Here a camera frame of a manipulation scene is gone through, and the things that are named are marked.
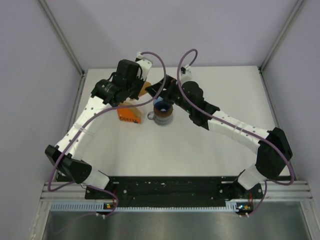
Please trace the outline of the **brown paper coffee filter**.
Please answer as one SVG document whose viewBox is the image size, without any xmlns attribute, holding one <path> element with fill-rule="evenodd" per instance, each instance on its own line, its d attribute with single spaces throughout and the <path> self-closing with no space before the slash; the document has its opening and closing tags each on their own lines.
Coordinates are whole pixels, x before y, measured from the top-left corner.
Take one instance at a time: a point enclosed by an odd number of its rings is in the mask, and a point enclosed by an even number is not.
<svg viewBox="0 0 320 240">
<path fill-rule="evenodd" d="M 148 81 L 145 81 L 139 94 L 138 94 L 138 97 L 142 97 L 143 95 L 147 94 L 147 91 L 146 91 L 146 88 L 150 87 L 152 84 Z"/>
</svg>

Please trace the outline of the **blue glass ribbed dripper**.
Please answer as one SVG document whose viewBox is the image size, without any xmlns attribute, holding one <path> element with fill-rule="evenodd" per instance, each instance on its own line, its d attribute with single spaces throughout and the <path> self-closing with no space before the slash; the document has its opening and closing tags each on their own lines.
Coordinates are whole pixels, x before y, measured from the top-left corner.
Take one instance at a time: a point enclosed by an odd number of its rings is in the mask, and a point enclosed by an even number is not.
<svg viewBox="0 0 320 240">
<path fill-rule="evenodd" d="M 153 101 L 153 107 L 160 112 L 168 112 L 173 105 L 164 101 L 162 97 L 158 97 Z"/>
</svg>

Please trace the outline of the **grey glass coffee server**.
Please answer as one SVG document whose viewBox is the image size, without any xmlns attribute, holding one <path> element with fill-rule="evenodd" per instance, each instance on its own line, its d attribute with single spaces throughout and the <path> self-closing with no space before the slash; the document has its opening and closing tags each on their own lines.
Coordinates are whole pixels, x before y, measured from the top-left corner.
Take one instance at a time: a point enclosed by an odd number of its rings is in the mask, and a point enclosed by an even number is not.
<svg viewBox="0 0 320 240">
<path fill-rule="evenodd" d="M 168 116 L 162 116 L 156 114 L 154 111 L 151 111 L 147 114 L 147 118 L 151 121 L 154 121 L 159 126 L 167 126 L 173 121 L 174 116 L 172 114 Z"/>
</svg>

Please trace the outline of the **orange coffee filter packet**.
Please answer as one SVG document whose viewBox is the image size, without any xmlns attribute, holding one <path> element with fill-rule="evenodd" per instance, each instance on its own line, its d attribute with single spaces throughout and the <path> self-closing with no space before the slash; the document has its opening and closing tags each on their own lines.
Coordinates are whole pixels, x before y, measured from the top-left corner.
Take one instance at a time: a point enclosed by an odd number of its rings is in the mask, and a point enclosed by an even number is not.
<svg viewBox="0 0 320 240">
<path fill-rule="evenodd" d="M 118 119 L 122 122 L 142 124 L 144 112 L 141 107 L 125 107 L 118 108 L 117 110 Z"/>
</svg>

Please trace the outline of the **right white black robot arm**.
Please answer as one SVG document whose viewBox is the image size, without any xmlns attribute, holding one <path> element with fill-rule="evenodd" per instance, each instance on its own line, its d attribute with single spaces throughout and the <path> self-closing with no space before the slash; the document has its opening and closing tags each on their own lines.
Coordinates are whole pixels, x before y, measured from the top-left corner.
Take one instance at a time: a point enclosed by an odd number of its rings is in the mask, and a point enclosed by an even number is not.
<svg viewBox="0 0 320 240">
<path fill-rule="evenodd" d="M 231 117 L 219 107 L 205 101 L 203 90 L 194 81 L 180 83 L 171 76 L 166 76 L 145 90 L 152 97 L 159 93 L 166 103 L 185 110 L 195 125 L 222 134 L 256 154 L 255 163 L 242 171 L 233 185 L 233 192 L 237 197 L 245 198 L 262 181 L 278 183 L 284 168 L 288 168 L 290 174 L 287 184 L 294 182 L 294 171 L 289 163 L 293 153 L 282 129 L 275 127 L 266 130 Z"/>
</svg>

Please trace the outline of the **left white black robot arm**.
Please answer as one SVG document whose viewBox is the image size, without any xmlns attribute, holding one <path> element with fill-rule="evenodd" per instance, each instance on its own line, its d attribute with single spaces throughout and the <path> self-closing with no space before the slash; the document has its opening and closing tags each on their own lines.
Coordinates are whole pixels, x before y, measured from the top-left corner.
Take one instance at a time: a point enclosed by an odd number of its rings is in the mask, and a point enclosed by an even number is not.
<svg viewBox="0 0 320 240">
<path fill-rule="evenodd" d="M 139 98 L 152 62 L 144 57 L 123 59 L 108 79 L 99 80 L 90 93 L 82 113 L 67 134 L 56 144 L 48 145 L 45 154 L 57 170 L 72 182 L 96 187 L 102 198 L 109 198 L 114 187 L 107 175 L 83 160 L 86 148 L 106 118 L 103 112 L 126 99 Z"/>
</svg>

